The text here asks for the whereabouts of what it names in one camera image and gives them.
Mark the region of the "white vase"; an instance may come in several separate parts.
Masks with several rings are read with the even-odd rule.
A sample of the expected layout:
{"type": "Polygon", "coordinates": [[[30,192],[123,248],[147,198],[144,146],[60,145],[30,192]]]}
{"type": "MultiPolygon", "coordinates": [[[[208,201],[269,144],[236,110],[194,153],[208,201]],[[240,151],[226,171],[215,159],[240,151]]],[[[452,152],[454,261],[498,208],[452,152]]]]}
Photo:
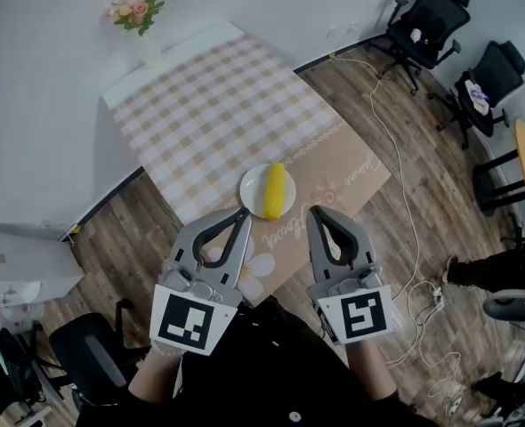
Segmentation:
{"type": "Polygon", "coordinates": [[[147,68],[155,67],[162,58],[162,48],[158,41],[150,35],[139,36],[142,60],[147,68]]]}

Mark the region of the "yellow corn cob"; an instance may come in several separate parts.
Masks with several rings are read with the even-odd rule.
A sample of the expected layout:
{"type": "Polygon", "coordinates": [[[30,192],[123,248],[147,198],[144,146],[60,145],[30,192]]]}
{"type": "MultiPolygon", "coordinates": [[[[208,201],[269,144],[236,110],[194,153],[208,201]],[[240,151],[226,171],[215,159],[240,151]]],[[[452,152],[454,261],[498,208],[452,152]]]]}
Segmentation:
{"type": "Polygon", "coordinates": [[[267,220],[275,221],[283,214],[286,197],[286,169],[281,163],[271,165],[269,170],[263,216],[267,220]]]}

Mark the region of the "person's left forearm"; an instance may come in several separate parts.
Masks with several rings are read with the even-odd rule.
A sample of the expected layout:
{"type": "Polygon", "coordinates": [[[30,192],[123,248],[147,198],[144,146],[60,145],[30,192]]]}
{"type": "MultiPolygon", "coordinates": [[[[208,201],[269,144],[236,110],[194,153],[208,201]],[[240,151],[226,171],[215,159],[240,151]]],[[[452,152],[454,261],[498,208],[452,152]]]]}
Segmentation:
{"type": "Polygon", "coordinates": [[[166,404],[174,396],[181,354],[164,355],[151,349],[128,385],[137,399],[151,404],[166,404]]]}

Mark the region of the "clear bags with red tags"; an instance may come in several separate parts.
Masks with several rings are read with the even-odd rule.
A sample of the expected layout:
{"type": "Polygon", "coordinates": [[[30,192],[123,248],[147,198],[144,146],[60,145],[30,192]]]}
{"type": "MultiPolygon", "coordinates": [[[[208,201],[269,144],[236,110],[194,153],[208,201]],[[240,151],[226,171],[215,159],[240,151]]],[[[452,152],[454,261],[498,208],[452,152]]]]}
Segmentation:
{"type": "Polygon", "coordinates": [[[42,303],[0,307],[0,330],[6,328],[11,334],[22,334],[40,322],[44,315],[42,303]]]}

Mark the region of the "pink flower bouquet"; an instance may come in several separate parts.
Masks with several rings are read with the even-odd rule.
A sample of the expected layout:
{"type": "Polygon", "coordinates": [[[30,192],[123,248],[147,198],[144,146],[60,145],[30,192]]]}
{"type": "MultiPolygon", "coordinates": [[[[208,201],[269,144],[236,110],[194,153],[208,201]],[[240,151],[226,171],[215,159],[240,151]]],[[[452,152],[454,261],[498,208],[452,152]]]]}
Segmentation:
{"type": "Polygon", "coordinates": [[[161,13],[165,4],[165,0],[122,0],[109,6],[107,16],[114,25],[143,37],[155,24],[154,18],[161,13]]]}

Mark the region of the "black office chair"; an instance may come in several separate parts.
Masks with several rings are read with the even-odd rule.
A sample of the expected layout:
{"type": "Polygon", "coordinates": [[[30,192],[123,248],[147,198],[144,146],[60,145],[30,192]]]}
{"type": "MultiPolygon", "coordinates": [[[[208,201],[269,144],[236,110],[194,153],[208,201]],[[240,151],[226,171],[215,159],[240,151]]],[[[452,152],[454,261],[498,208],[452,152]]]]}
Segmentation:
{"type": "Polygon", "coordinates": [[[28,339],[22,334],[11,334],[6,328],[0,329],[0,417],[13,404],[30,417],[35,414],[33,406],[38,402],[63,401],[59,386],[44,370],[57,366],[41,359],[36,352],[37,333],[42,329],[35,320],[28,339]]]}
{"type": "Polygon", "coordinates": [[[390,41],[387,47],[369,42],[367,48],[375,48],[393,58],[393,62],[377,74],[383,79],[397,66],[403,68],[410,83],[412,94],[419,90],[416,78],[422,70],[432,70],[454,53],[461,52],[456,40],[445,50],[445,43],[471,16],[467,11],[470,0],[415,0],[405,12],[401,8],[408,0],[395,0],[395,7],[387,23],[384,37],[390,41]],[[410,39],[411,31],[418,28],[422,39],[414,44],[410,39]]]}
{"type": "Polygon", "coordinates": [[[455,88],[442,97],[436,93],[429,93],[429,100],[438,100],[452,114],[451,120],[459,124],[462,133],[461,149],[469,148],[468,130],[475,128],[486,137],[492,137],[495,125],[502,123],[509,125],[509,119],[504,109],[498,116],[493,110],[510,93],[517,90],[524,83],[525,60],[515,45],[506,41],[502,44],[491,41],[487,44],[481,59],[474,68],[462,73],[455,82],[455,88]],[[468,96],[464,81],[470,79],[481,87],[489,97],[490,110],[486,116],[477,112],[468,96]]]}
{"type": "Polygon", "coordinates": [[[114,325],[100,313],[87,313],[50,335],[52,352],[76,386],[80,402],[116,405],[148,354],[150,347],[125,346],[122,312],[132,307],[128,299],[118,301],[114,325]]]}

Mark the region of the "person's right forearm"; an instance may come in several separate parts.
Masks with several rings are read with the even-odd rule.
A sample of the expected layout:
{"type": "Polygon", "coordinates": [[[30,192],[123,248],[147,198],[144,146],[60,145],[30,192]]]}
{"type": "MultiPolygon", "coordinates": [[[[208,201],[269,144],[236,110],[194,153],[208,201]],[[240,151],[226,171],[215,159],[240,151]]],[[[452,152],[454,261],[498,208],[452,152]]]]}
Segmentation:
{"type": "Polygon", "coordinates": [[[397,385],[374,341],[346,344],[345,351],[350,370],[373,400],[387,399],[397,392],[397,385]]]}

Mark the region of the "white purple cloth bundle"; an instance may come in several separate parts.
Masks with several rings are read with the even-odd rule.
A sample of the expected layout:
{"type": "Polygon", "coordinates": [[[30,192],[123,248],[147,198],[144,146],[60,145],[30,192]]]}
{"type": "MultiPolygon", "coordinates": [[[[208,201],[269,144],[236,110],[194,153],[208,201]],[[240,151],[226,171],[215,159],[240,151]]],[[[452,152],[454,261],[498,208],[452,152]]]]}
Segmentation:
{"type": "Polygon", "coordinates": [[[464,86],[474,109],[481,115],[486,116],[490,110],[488,95],[481,90],[478,84],[475,84],[470,79],[464,81],[464,86]]]}

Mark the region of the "grey backpack rig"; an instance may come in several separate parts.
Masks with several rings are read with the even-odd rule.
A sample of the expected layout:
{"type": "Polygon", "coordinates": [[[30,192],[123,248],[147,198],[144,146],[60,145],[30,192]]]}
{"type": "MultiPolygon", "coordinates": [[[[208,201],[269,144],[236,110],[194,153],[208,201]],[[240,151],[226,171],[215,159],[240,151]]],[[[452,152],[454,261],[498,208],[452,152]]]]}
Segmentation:
{"type": "Polygon", "coordinates": [[[505,322],[525,322],[525,281],[495,283],[491,295],[483,303],[484,312],[493,319],[505,322]]]}

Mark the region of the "person's black clothing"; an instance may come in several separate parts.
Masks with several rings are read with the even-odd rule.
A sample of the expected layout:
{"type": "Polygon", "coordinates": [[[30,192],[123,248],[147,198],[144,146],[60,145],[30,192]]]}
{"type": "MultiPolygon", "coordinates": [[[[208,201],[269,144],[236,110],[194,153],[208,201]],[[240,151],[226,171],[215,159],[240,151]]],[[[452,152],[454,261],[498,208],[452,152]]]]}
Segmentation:
{"type": "Polygon", "coordinates": [[[158,352],[182,355],[168,403],[127,389],[115,406],[83,409],[76,427],[438,427],[399,391],[373,400],[347,355],[274,298],[239,309],[209,356],[158,352]]]}

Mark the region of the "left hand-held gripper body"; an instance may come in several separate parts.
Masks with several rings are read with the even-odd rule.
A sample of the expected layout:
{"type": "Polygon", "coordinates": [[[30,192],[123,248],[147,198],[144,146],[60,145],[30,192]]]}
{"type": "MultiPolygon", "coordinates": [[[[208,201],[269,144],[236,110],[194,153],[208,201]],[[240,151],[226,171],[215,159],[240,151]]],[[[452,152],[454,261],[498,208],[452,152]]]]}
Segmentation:
{"type": "Polygon", "coordinates": [[[155,286],[149,338],[167,352],[174,348],[209,356],[238,312],[237,286],[220,282],[222,273],[196,273],[166,260],[155,286]]]}

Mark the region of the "white round plate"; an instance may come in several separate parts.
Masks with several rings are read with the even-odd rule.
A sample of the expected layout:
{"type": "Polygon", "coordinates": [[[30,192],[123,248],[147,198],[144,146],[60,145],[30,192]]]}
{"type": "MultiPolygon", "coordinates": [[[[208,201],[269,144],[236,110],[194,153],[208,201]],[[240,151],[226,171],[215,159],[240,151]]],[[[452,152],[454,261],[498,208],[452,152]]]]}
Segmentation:
{"type": "MultiPolygon", "coordinates": [[[[255,216],[269,220],[265,213],[266,191],[271,176],[272,164],[261,164],[251,168],[243,176],[239,185],[242,204],[255,216]]],[[[284,173],[284,201],[282,215],[294,205],[296,188],[290,173],[284,173]]]]}

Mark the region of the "white cabinet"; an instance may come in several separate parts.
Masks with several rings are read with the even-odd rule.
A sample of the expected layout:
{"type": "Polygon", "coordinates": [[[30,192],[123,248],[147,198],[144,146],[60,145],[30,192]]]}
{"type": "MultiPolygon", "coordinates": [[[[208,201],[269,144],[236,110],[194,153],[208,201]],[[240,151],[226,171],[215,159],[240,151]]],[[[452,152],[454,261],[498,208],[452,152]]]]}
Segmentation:
{"type": "Polygon", "coordinates": [[[0,232],[0,308],[59,299],[83,276],[68,244],[0,232]]]}

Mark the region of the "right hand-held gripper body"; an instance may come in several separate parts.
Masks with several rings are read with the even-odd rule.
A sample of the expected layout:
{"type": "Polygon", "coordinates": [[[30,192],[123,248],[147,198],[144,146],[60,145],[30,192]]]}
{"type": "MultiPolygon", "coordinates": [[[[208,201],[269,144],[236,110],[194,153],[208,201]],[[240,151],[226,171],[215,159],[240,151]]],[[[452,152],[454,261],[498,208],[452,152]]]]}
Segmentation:
{"type": "Polygon", "coordinates": [[[392,331],[391,287],[380,279],[381,266],[366,264],[308,289],[322,328],[333,344],[350,344],[392,331]]]}

